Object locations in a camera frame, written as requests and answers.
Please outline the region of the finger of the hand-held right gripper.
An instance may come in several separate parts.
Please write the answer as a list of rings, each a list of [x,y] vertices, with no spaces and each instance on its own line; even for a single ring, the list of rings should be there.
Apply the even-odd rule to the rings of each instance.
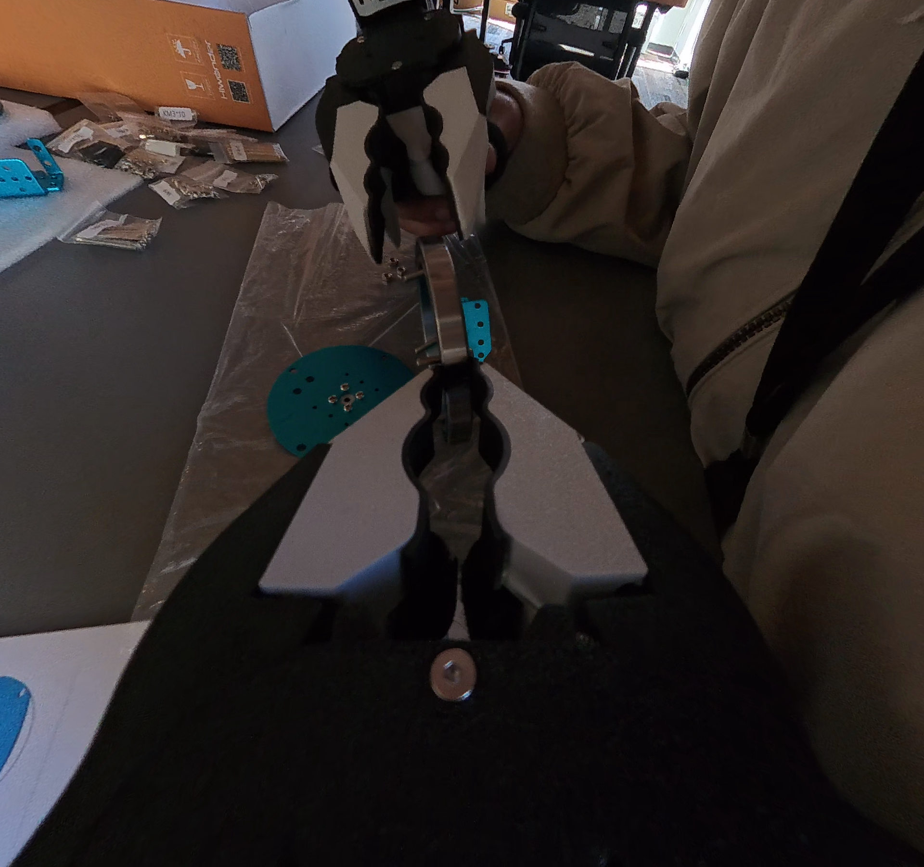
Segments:
[[[447,153],[445,177],[461,237],[484,221],[484,180],[488,157],[486,116],[478,109],[465,67],[441,73],[424,89],[423,101],[442,124],[439,144]]]
[[[391,171],[373,161],[368,148],[380,116],[379,108],[367,102],[341,106],[336,114],[330,162],[353,230],[377,265],[384,259],[386,237],[399,248]]]

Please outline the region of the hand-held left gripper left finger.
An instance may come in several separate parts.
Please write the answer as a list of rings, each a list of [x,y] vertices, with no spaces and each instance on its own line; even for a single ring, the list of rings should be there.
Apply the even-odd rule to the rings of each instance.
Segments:
[[[376,632],[439,639],[453,621],[453,556],[432,530],[420,475],[433,459],[435,371],[337,436],[260,590],[325,599]]]

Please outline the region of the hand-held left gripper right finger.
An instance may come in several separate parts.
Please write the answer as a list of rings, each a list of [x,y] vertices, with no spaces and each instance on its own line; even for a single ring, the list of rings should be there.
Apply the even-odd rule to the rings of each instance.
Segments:
[[[544,606],[576,608],[642,583],[647,565],[580,434],[491,366],[472,393],[491,477],[464,563],[470,637],[515,638]]]

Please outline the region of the blue round base plate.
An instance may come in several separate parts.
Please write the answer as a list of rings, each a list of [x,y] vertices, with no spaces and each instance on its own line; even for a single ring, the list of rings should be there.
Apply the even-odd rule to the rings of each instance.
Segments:
[[[271,432],[286,451],[302,457],[359,421],[412,376],[397,357],[372,347],[319,349],[275,380],[267,400]]]

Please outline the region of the silver bearing ring blue base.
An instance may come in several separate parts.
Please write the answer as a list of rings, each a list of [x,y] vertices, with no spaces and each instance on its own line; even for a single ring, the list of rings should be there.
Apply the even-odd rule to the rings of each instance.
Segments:
[[[418,270],[414,272],[420,292],[422,346],[436,342],[440,352],[445,437],[450,444],[470,439],[473,419],[468,340],[451,254],[455,244],[454,236],[418,239]]]

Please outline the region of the blue disc with square bracket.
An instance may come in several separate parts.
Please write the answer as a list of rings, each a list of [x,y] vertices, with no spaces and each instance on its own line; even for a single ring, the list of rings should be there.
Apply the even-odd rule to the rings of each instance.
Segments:
[[[472,357],[484,363],[491,353],[491,317],[488,302],[484,299],[462,297],[461,306],[465,321],[468,349]]]

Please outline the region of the person's right forearm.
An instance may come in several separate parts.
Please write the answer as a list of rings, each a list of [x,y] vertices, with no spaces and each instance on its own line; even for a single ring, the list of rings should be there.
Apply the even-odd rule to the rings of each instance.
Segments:
[[[647,110],[630,80],[576,63],[503,79],[523,129],[487,216],[526,237],[655,267],[683,191],[692,140],[687,111]]]

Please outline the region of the grey desk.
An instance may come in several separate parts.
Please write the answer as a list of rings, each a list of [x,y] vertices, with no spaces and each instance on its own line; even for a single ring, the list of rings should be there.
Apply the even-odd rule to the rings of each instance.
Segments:
[[[316,103],[276,135],[289,163],[264,194],[174,210],[139,188],[114,208],[164,217],[148,250],[52,241],[2,274],[2,635],[131,615],[262,211],[336,199]],[[502,225],[481,243],[526,391],[718,557],[653,272]]]

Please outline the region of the person's right hand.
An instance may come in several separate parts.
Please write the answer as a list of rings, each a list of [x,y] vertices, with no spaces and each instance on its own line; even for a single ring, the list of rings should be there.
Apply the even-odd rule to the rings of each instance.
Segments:
[[[522,134],[524,117],[517,101],[511,94],[499,89],[491,101],[489,131],[496,130],[502,137],[489,145],[485,165],[486,189],[496,180],[506,164],[507,157]],[[417,237],[444,236],[458,231],[456,208],[452,197],[445,193],[430,162],[422,163],[413,171],[413,188],[404,199],[397,202],[398,224]]]

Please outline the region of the black office chair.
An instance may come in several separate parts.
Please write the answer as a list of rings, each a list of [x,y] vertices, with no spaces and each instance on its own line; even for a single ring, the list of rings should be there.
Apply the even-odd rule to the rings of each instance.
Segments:
[[[525,81],[538,68],[577,62],[617,79],[630,75],[632,23],[641,0],[525,0],[511,54],[512,75]]]

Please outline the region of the pile of small screw bags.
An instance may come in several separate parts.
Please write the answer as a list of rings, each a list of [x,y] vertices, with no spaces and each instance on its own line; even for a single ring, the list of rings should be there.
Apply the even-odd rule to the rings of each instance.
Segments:
[[[134,99],[108,91],[79,100],[95,120],[78,121],[55,136],[48,144],[52,156],[142,180],[174,209],[261,193],[277,175],[244,166],[287,162],[281,145],[201,126],[188,107],[148,112]]]

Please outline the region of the clear plastic bag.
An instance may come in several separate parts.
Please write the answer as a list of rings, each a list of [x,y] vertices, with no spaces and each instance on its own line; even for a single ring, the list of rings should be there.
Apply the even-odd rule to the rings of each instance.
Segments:
[[[316,210],[271,202],[263,214],[211,388],[161,543],[132,619],[155,616],[189,567],[295,458],[271,434],[267,399],[283,368],[315,350],[363,345],[414,372],[424,342],[415,241],[376,265],[340,204]],[[384,284],[382,273],[396,280]]]

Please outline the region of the orange and white cardboard box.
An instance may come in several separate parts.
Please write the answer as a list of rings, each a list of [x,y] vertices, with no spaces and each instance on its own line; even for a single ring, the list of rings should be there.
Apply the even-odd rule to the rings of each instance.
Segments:
[[[355,34],[347,0],[2,0],[2,85],[272,132]]]

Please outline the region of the white foam sheet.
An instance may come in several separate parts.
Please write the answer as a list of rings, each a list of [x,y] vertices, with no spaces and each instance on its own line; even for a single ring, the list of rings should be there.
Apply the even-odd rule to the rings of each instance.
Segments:
[[[38,168],[35,157],[19,148],[29,137],[60,132],[53,116],[15,102],[2,102],[1,157],[18,157]],[[63,170],[63,189],[47,196],[1,201],[1,269],[16,264],[90,214],[96,205],[107,206],[136,186],[141,179],[80,160],[57,158]]]

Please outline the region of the white instruction manual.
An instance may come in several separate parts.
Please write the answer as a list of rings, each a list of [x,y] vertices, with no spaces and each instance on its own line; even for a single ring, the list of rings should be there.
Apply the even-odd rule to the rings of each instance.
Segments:
[[[1,864],[9,865],[87,753],[148,621],[1,640]]]

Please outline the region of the wide blue perforated bracket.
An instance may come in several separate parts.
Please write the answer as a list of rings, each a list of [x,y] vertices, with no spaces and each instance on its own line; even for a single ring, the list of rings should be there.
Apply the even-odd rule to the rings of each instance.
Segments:
[[[26,161],[18,157],[2,158],[0,161],[2,199],[45,196],[63,189],[63,171],[45,145],[37,138],[29,138],[26,146],[37,159],[40,169],[29,168]]]

